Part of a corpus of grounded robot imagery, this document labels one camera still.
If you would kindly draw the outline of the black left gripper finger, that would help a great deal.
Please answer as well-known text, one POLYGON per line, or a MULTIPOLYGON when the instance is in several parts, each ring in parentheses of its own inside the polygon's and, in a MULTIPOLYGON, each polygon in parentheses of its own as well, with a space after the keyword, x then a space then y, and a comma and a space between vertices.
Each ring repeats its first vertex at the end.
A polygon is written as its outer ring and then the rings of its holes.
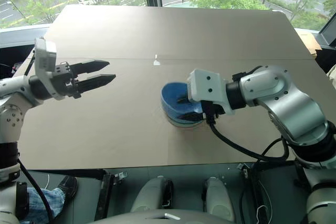
POLYGON ((70 65, 70 69, 74 74, 92 73, 103 69, 110 63, 104 60, 91 60, 70 65))
POLYGON ((115 78, 115 74, 100 74, 97 76, 93 76, 86 80, 77 82, 77 89, 78 91, 90 91, 107 85, 115 78))

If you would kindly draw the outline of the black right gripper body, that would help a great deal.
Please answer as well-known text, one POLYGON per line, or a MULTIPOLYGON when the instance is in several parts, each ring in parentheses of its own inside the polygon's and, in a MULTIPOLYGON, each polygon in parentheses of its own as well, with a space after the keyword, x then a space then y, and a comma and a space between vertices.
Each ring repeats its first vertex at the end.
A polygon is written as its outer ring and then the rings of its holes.
POLYGON ((215 124, 215 120, 218 119, 220 115, 225 114, 223 107, 214 104, 212 101, 201 101, 201 106, 207 124, 215 124))

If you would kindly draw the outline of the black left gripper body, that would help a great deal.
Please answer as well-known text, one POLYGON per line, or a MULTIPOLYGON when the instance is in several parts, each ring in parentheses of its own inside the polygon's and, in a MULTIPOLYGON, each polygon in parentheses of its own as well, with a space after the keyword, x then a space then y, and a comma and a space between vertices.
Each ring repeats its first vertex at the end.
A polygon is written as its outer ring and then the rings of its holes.
POLYGON ((55 72, 52 73, 51 82, 58 94, 62 96, 78 99, 81 94, 78 91, 78 75, 68 62, 56 65, 55 72))

